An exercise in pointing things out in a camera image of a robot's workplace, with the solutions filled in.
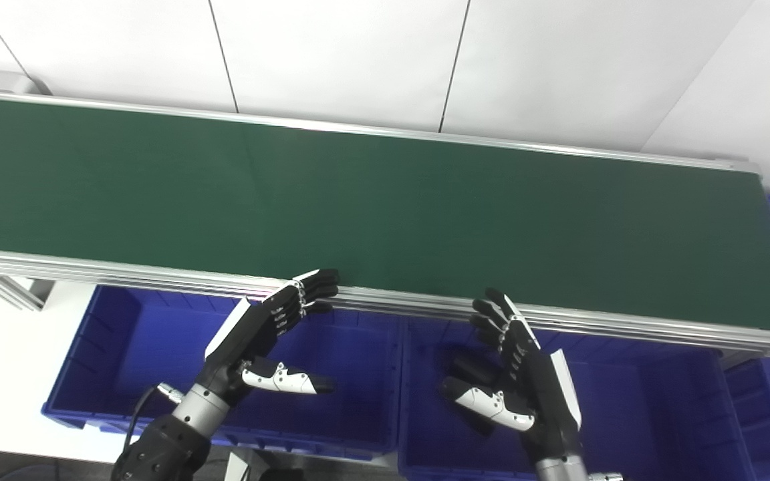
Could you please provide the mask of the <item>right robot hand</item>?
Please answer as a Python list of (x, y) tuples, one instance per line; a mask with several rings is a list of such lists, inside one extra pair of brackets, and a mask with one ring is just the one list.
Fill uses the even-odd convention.
[(500, 363), (456, 354), (440, 394), (471, 412), (480, 430), (515, 430), (534, 464), (583, 456), (582, 414), (565, 353), (544, 349), (520, 308), (494, 287), (474, 299), (469, 320)]

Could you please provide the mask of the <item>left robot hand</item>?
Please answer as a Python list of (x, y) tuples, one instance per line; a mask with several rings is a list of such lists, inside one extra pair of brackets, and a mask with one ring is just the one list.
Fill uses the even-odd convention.
[(279, 338), (313, 313), (329, 313), (338, 293), (339, 271), (314, 270), (291, 278), (259, 303), (239, 301), (206, 350), (195, 389), (235, 407), (253, 389), (323, 395), (334, 380), (268, 359)]

